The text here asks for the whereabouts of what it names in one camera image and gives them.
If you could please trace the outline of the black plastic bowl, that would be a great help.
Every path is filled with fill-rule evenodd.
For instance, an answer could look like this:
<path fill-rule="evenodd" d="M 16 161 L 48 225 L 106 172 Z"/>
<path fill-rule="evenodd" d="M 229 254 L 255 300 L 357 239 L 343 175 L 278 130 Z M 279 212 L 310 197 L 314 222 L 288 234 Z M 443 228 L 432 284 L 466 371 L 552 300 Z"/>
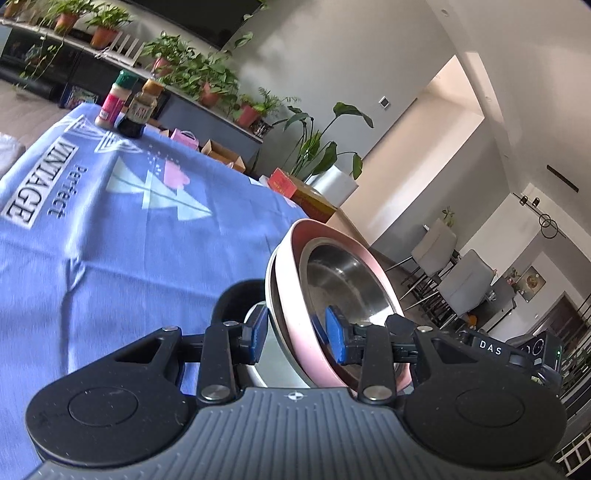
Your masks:
<path fill-rule="evenodd" d="M 212 311 L 211 324 L 226 321 L 243 323 L 250 308 L 265 299 L 262 279 L 240 281 L 226 289 L 218 298 Z"/>

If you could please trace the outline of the large white bowl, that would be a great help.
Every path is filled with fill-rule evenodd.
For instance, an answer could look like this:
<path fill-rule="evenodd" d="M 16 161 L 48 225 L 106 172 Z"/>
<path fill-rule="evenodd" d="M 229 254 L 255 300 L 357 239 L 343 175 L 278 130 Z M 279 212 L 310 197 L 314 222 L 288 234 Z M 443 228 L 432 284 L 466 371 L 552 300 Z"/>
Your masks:
<path fill-rule="evenodd" d="M 290 350 L 280 341 L 266 303 L 252 306 L 245 317 L 245 324 L 256 323 L 253 332 L 253 354 L 256 362 L 242 368 L 249 384 L 263 388 L 307 389 L 311 385 L 304 378 Z"/>

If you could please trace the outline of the pink bowl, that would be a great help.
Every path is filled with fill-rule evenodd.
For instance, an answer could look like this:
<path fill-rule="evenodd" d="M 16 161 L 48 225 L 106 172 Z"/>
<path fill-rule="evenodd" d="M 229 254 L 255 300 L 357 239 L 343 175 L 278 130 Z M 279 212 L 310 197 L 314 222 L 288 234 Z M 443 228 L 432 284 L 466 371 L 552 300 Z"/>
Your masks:
<path fill-rule="evenodd" d="M 294 355 L 297 356 L 298 363 L 301 364 L 301 368 L 307 374 L 305 378 L 311 385 L 315 387 L 345 387 L 346 384 L 339 380 L 339 376 L 329 366 L 329 361 L 325 358 L 325 354 L 322 353 L 320 342 L 318 342 L 315 329 L 311 324 L 307 306 L 297 300 L 287 301 L 283 293 L 283 279 L 280 276 L 280 271 L 286 271 L 287 269 L 298 274 L 298 260 L 300 260 L 301 251 L 308 242 L 320 237 L 337 240 L 342 245 L 345 245 L 346 249 L 359 255 L 363 262 L 370 266 L 370 269 L 376 274 L 378 280 L 392 297 L 397 310 L 395 314 L 403 313 L 403 309 L 384 269 L 361 243 L 338 230 L 332 229 L 328 225 L 311 219 L 298 220 L 287 231 L 280 245 L 277 246 L 276 278 L 279 283 L 284 317 L 290 331 L 290 341 L 294 346 Z"/>

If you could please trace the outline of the stainless steel bowl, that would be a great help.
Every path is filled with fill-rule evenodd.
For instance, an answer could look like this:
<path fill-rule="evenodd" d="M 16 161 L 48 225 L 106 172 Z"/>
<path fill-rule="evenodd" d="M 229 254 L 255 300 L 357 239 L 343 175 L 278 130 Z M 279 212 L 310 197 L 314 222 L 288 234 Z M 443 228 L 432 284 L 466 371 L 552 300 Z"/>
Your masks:
<path fill-rule="evenodd" d="M 329 347 L 325 309 L 337 307 L 352 325 L 384 325 L 387 318 L 397 312 L 393 299 L 359 255 L 328 237 L 311 240 L 304 246 L 298 260 L 298 275 L 322 353 L 339 380 L 355 389 L 359 385 L 361 369 L 335 363 Z"/>

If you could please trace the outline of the grey dining chair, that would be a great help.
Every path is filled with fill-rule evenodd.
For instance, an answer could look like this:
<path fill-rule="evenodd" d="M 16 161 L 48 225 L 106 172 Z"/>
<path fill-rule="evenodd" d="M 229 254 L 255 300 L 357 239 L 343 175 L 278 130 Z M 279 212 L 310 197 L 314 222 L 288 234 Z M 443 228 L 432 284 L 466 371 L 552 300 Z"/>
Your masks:
<path fill-rule="evenodd" d="M 423 273 L 399 298 L 399 301 L 405 299 L 422 282 L 430 282 L 439 275 L 454 257 L 456 245 L 457 235 L 443 220 L 437 219 L 427 229 L 426 234 L 412 250 L 411 255 L 387 269 L 389 272 L 413 260 L 417 265 L 417 271 Z"/>
<path fill-rule="evenodd" d="M 480 305 L 491 290 L 495 274 L 495 270 L 471 249 L 437 285 L 436 291 L 419 304 L 440 296 L 459 319 L 465 320 L 466 314 Z"/>

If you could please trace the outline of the red cardboard box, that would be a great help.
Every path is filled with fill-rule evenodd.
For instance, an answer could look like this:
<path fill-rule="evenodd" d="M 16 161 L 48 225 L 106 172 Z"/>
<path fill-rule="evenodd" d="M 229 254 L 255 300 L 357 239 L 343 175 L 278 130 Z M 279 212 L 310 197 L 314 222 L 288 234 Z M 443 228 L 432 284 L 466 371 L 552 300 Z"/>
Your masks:
<path fill-rule="evenodd" d="M 271 190 L 300 206 L 308 217 L 319 222 L 327 223 L 337 210 L 313 187 L 285 173 L 280 168 L 276 168 L 270 175 L 269 186 Z"/>

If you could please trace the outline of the blue printed tablecloth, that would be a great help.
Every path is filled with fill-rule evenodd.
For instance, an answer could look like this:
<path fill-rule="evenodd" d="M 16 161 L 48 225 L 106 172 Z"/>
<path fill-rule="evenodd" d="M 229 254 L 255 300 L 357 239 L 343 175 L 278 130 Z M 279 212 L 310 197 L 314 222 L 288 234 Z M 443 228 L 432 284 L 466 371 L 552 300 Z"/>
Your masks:
<path fill-rule="evenodd" d="M 43 387 L 164 326 L 203 332 L 231 285 L 266 274 L 304 212 L 152 131 L 83 104 L 1 181 L 1 475 L 39 462 L 25 410 Z"/>

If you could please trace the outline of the open brown cardboard box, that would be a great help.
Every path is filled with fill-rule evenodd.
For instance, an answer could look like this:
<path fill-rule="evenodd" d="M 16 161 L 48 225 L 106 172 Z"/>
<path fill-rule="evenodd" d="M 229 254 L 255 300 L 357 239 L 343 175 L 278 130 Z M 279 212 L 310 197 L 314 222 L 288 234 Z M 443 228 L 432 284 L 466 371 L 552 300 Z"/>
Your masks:
<path fill-rule="evenodd" d="M 238 153 L 233 152 L 213 140 L 208 140 L 207 143 L 201 147 L 201 153 L 221 162 L 235 171 L 245 173 L 245 163 L 243 162 L 242 157 L 239 156 Z"/>

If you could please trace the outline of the small pink container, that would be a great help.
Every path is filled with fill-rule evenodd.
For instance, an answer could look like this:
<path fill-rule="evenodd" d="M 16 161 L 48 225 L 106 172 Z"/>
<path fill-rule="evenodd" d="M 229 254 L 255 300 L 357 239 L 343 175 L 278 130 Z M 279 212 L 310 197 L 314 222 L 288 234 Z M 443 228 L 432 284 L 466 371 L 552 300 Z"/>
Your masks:
<path fill-rule="evenodd" d="M 185 130 L 174 129 L 170 135 L 170 139 L 176 143 L 182 144 L 192 150 L 199 149 L 199 142 L 197 137 L 190 132 Z"/>

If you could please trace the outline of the potted plant red pot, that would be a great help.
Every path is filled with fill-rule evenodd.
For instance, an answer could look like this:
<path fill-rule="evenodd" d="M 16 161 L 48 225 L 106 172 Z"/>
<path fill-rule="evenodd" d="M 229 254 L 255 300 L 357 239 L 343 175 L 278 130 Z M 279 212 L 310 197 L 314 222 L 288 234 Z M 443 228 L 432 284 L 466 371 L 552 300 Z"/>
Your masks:
<path fill-rule="evenodd" d="M 257 97 L 242 94 L 235 103 L 232 120 L 240 128 L 247 130 L 259 120 L 267 117 L 276 118 L 287 110 L 288 106 L 301 101 L 296 96 L 274 95 L 272 91 L 263 87 L 259 87 L 257 93 Z"/>

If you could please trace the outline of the potted plant terracotta pot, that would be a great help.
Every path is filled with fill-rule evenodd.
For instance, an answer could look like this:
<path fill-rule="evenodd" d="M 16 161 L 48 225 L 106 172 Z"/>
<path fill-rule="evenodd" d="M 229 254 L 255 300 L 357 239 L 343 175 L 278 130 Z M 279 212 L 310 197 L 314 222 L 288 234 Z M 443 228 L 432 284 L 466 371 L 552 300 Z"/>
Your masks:
<path fill-rule="evenodd" d="M 228 55 L 193 53 L 162 81 L 208 108 L 216 104 L 232 108 L 238 100 L 238 77 L 228 66 Z"/>
<path fill-rule="evenodd" d="M 121 26 L 131 22 L 131 14 L 123 7 L 102 3 L 86 20 L 89 27 L 94 27 L 90 46 L 96 50 L 107 47 L 118 35 Z"/>
<path fill-rule="evenodd" d="M 95 12 L 97 7 L 90 0 L 51 0 L 47 4 L 41 25 L 52 25 L 55 34 L 65 37 L 82 16 Z"/>
<path fill-rule="evenodd" d="M 155 78 L 160 78 L 191 59 L 194 54 L 194 48 L 180 35 L 162 31 L 158 37 L 143 45 L 140 56 L 153 60 L 150 72 Z"/>

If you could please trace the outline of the pink spice shaker green cap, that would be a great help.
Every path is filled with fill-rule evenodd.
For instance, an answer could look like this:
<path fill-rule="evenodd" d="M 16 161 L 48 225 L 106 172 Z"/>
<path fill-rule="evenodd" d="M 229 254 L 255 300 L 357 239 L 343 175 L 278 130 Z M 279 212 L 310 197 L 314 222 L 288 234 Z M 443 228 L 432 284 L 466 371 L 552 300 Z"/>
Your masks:
<path fill-rule="evenodd" d="M 114 127 L 114 123 L 137 80 L 136 75 L 126 70 L 119 72 L 94 120 L 96 126 L 107 130 Z"/>

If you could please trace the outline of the long grey tv cabinet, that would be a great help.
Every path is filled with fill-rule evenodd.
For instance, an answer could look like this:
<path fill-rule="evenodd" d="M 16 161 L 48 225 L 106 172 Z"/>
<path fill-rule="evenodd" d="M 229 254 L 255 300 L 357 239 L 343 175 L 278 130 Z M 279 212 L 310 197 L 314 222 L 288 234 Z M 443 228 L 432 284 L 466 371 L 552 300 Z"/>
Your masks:
<path fill-rule="evenodd" d="M 97 51 L 77 38 L 1 20 L 1 78 L 62 108 L 74 88 L 83 90 L 100 105 L 122 70 L 136 77 L 134 93 L 151 78 L 149 72 L 121 63 L 109 51 Z M 159 95 L 151 118 L 168 130 L 190 131 L 201 145 L 207 141 L 221 144 L 246 161 L 252 160 L 263 146 L 262 138 L 170 86 Z"/>

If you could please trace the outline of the leftmost potted plant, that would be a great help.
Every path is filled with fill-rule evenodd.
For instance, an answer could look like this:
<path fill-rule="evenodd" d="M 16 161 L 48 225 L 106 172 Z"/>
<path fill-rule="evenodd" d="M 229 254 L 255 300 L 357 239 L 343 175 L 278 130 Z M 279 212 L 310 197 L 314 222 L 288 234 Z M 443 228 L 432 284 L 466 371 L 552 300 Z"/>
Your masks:
<path fill-rule="evenodd" d="M 1 7 L 1 17 L 15 20 L 30 6 L 29 0 L 8 0 Z"/>

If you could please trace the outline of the wall thermostat panel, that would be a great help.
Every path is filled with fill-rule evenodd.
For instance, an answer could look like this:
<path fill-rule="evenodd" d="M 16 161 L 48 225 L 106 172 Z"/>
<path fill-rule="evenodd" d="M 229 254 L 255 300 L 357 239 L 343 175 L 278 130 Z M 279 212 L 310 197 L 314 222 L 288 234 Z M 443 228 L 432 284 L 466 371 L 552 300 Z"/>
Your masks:
<path fill-rule="evenodd" d="M 380 101 L 379 101 L 379 104 L 380 104 L 380 105 L 381 105 L 381 106 L 382 106 L 384 109 L 387 109 L 387 108 L 388 108 L 388 107 L 391 105 L 391 102 L 390 102 L 390 100 L 389 100 L 389 99 L 388 99 L 386 96 L 383 96 L 383 97 L 380 99 Z"/>

